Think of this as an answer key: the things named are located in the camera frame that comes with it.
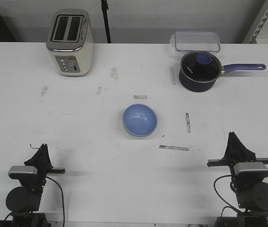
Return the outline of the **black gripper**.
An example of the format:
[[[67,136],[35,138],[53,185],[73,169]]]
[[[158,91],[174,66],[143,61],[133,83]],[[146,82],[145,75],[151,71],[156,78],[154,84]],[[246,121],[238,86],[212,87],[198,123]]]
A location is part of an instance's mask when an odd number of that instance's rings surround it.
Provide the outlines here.
[[[227,161],[227,160],[232,160],[234,153],[237,156],[238,160],[252,160],[252,161]],[[214,166],[228,166],[230,169],[230,173],[233,177],[236,178],[241,178],[237,177],[234,173],[233,167],[237,163],[241,162],[262,162],[266,165],[268,165],[268,158],[256,158],[256,155],[254,152],[250,151],[247,149],[242,142],[239,140],[237,135],[234,132],[229,132],[228,134],[228,141],[227,141],[227,147],[224,153],[224,156],[222,159],[209,159],[207,162],[208,167],[214,167]]]
[[[42,144],[37,152],[29,160],[24,162],[24,165],[37,168],[37,175],[20,179],[21,185],[27,189],[43,189],[46,184],[47,174],[64,174],[66,172],[65,168],[52,166],[47,144]]]

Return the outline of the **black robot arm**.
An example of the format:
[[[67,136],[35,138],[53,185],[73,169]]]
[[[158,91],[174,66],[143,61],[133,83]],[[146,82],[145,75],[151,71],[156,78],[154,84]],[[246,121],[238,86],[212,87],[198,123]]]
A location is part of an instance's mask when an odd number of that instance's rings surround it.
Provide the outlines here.
[[[230,189],[235,193],[238,208],[227,204],[236,212],[235,217],[220,215],[216,227],[268,227],[268,158],[257,158],[247,149],[234,132],[228,135],[223,158],[210,159],[208,167],[227,166],[231,179]]]
[[[65,206],[63,189],[48,174],[64,174],[65,168],[52,166],[48,145],[42,144],[37,152],[23,166],[12,166],[8,171],[11,179],[19,180],[20,186],[12,189],[6,197],[6,207],[12,216],[12,227],[51,227],[45,213],[39,213],[42,193],[46,180],[53,181],[60,189],[63,207],[63,225],[65,225]]]

